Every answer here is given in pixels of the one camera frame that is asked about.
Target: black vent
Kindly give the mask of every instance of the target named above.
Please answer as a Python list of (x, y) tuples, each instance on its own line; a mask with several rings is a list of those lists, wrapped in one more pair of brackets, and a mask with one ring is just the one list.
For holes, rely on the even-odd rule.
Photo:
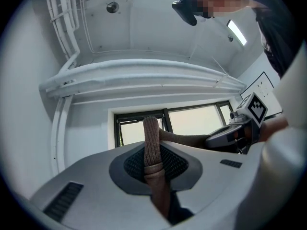
[(160, 151), (167, 180), (176, 178), (188, 168), (189, 163), (184, 158), (162, 146), (160, 146)]
[(44, 213), (61, 222), (70, 206), (82, 190), (83, 185), (70, 182), (66, 187), (52, 200), (52, 202), (45, 208)]
[[(160, 151), (167, 180), (176, 178), (188, 168), (189, 163), (184, 158), (162, 146)], [(124, 162), (124, 169), (131, 177), (144, 182), (144, 149), (128, 157)]]
[(124, 162), (124, 169), (131, 177), (145, 182), (144, 180), (144, 149), (134, 153)]
[(227, 159), (223, 159), (220, 163), (231, 166), (231, 167), (235, 167), (235, 168), (240, 168), (242, 163), (239, 162), (235, 162), (235, 161), (231, 161), (231, 160), (227, 160)]

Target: window frame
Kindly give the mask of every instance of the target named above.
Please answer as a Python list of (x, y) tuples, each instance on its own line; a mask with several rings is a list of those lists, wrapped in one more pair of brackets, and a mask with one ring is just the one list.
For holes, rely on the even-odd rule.
[(223, 126), (226, 126), (226, 122), (225, 122), (223, 113), (221, 111), (221, 107), (228, 106), (230, 111), (233, 112), (233, 108), (229, 101), (208, 103), (208, 104), (202, 104), (202, 105), (184, 106), (184, 107), (177, 107), (177, 108), (170, 108), (170, 109), (164, 108), (160, 110), (146, 111), (146, 112), (114, 114), (115, 147), (116, 148), (120, 147), (121, 146), (120, 144), (124, 146), (124, 141), (123, 141), (122, 132), (121, 132), (122, 125), (138, 123), (140, 121), (143, 121), (145, 117), (154, 116), (156, 118), (161, 118), (163, 126), (165, 127), (165, 130), (173, 133), (172, 124), (171, 124), (171, 120), (169, 117), (170, 112), (183, 111), (183, 110), (189, 110), (189, 109), (195, 109), (195, 108), (207, 107), (207, 106), (215, 106), (217, 108), (217, 111), (223, 123)]

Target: dark sleeve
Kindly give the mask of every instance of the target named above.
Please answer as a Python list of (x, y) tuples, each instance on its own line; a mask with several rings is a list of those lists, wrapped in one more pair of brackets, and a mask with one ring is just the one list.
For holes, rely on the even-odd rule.
[(257, 10), (256, 20), (271, 52), (264, 50), (272, 67), (282, 77), (291, 66), (303, 41), (287, 11)]

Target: white machine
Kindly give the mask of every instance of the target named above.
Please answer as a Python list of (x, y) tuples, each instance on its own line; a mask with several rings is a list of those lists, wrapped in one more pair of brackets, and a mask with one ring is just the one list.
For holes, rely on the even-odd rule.
[[(49, 217), (50, 227), (61, 229), (256, 229), (287, 201), (306, 164), (303, 129), (254, 144), (266, 112), (252, 94), (231, 113), (227, 130), (206, 141), (243, 146), (246, 155), (160, 143), (171, 188), (168, 218), (154, 207), (143, 179), (143, 142), (81, 159), (41, 187), (31, 203)], [(253, 139), (242, 143), (246, 126)], [(239, 139), (229, 138), (234, 132)]]
[[(255, 93), (250, 94), (230, 113), (229, 125), (210, 134), (211, 137), (206, 139), (206, 147), (247, 154), (249, 147), (259, 139), (260, 127), (267, 111), (261, 99)], [(250, 130), (251, 137), (246, 136), (246, 129)]]

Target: fluorescent light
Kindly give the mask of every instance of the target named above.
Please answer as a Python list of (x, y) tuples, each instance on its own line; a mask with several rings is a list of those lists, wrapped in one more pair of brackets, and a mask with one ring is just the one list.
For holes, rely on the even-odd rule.
[(236, 26), (236, 24), (232, 21), (229, 20), (227, 23), (227, 26), (230, 28), (230, 30), (233, 31), (233, 33), (237, 36), (237, 38), (240, 40), (240, 42), (243, 44), (243, 46), (247, 43), (245, 37), (241, 33), (240, 29)]

